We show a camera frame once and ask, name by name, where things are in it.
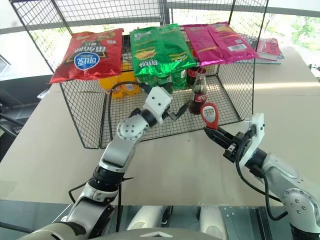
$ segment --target tree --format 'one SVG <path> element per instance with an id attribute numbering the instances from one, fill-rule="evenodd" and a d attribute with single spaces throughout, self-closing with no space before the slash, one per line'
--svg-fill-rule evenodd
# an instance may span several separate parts
<path id="1" fill-rule="evenodd" d="M 296 44 L 301 36 L 314 37 L 316 33 L 316 25 L 320 23 L 320 18 L 310 16 L 298 16 L 296 22 L 292 24 L 292 28 L 296 30 L 292 33 L 292 41 Z"/>
<path id="2" fill-rule="evenodd" d="M 275 13 L 268 13 L 268 21 L 266 22 L 266 24 L 264 26 L 264 33 L 266 32 L 269 23 L 272 21 L 272 19 L 274 19 L 275 16 L 276 16 Z"/>

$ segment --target black motor joint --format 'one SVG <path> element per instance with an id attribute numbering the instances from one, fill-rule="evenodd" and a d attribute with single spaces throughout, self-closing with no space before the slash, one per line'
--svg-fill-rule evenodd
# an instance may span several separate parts
<path id="1" fill-rule="evenodd" d="M 124 174 L 124 172 L 110 171 L 101 166 L 97 166 L 89 184 L 103 192 L 114 192 L 118 190 Z"/>

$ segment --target table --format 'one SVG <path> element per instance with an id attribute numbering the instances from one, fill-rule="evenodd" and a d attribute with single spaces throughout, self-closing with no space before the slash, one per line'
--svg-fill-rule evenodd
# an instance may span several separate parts
<path id="1" fill-rule="evenodd" d="M 319 183 L 320 83 L 293 48 L 282 51 L 281 65 L 256 65 L 254 112 L 263 112 L 266 124 L 260 148 Z M 235 134 L 245 127 L 223 128 Z M 0 163 L 0 198 L 71 203 L 68 190 L 92 176 L 103 151 L 83 148 L 53 85 Z M 243 174 L 263 188 L 247 169 Z M 202 130 L 141 142 L 125 176 L 134 179 L 123 184 L 124 205 L 265 205 Z"/>

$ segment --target black wire basket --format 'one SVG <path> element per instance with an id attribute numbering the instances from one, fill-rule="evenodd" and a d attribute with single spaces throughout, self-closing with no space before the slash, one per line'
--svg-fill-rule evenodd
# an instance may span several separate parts
<path id="1" fill-rule="evenodd" d="M 268 0 L 11 0 L 11 5 L 35 46 L 52 70 L 58 67 L 71 34 L 103 32 L 123 28 L 122 60 L 130 63 L 129 32 L 137 27 L 176 23 L 213 24 L 228 21 L 256 49 Z M 186 42 L 187 35 L 181 30 Z M 240 122 L 253 113 L 255 60 L 211 65 L 207 72 L 207 102 L 219 109 L 219 125 Z M 85 148 L 105 148 L 110 141 L 107 94 L 99 82 L 70 80 L 60 83 L 75 128 Z M 175 112 L 190 98 L 191 89 L 173 92 L 170 109 Z M 141 108 L 146 94 L 112 99 L 113 131 L 135 108 Z M 171 136 L 204 127 L 201 116 L 186 111 L 177 121 L 166 119 L 151 128 L 142 140 Z"/>

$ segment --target bottle cap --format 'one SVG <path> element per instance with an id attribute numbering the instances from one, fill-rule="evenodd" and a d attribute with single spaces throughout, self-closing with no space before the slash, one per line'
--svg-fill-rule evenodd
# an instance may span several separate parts
<path id="1" fill-rule="evenodd" d="M 197 71 L 198 74 L 205 74 L 207 71 L 203 68 L 203 67 L 200 67 Z"/>

